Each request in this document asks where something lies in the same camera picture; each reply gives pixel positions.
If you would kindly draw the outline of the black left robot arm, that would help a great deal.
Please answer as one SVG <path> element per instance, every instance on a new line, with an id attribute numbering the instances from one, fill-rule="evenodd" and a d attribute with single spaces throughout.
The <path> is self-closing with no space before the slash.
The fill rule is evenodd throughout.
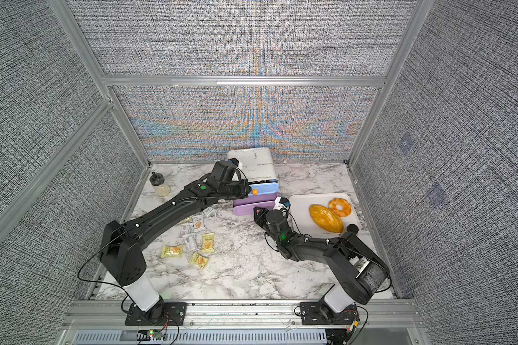
<path id="1" fill-rule="evenodd" d="M 98 251 L 99 261 L 132 302 L 142 312 L 148 312 L 159 305 L 160 296 L 145 274 L 147 264 L 142 251 L 180 221 L 221 200 L 247 198 L 250 192 L 237 159 L 218 161 L 210 173 L 190 182 L 154 210 L 123 224 L 107 224 Z"/>

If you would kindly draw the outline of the white blue drawer cabinet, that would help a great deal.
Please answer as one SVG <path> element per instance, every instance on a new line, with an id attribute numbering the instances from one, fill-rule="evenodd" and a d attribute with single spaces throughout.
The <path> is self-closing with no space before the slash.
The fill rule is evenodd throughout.
<path id="1" fill-rule="evenodd" d="M 258 195 L 279 192 L 279 179 L 268 147 L 234 149 L 228 152 L 227 158 L 237 158 L 242 163 L 241 170 L 251 187 L 248 196 L 253 195 L 253 189 L 258 189 Z"/>

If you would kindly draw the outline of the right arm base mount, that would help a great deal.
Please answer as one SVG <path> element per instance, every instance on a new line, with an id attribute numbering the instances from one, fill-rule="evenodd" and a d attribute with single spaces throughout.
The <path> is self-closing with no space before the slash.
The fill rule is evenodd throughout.
<path id="1" fill-rule="evenodd" d="M 355 304 L 349 305 L 341 312 L 335 312 L 323 300 L 317 302 L 302 301 L 294 309 L 294 313 L 306 326 L 357 326 L 361 320 Z"/>

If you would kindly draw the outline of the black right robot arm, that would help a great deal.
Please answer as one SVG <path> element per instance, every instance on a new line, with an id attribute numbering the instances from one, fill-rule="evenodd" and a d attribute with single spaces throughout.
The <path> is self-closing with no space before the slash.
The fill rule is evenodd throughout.
<path id="1" fill-rule="evenodd" d="M 330 239 L 314 238 L 294 231 L 285 211 L 253 209 L 254 222 L 287 260 L 312 261 L 329 267 L 337 280 L 321 299 L 321 310 L 338 314 L 350 306 L 365 305 L 390 281 L 386 263 L 352 231 Z"/>

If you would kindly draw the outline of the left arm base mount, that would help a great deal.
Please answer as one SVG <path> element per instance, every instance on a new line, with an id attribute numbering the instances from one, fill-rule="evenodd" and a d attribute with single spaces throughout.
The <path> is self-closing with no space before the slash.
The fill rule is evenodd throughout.
<path id="1" fill-rule="evenodd" d="M 162 298 L 148 311 L 143 311 L 135 303 L 131 303 L 125 326 L 162 326 L 165 323 L 182 326 L 187 307 L 187 303 L 165 302 Z"/>

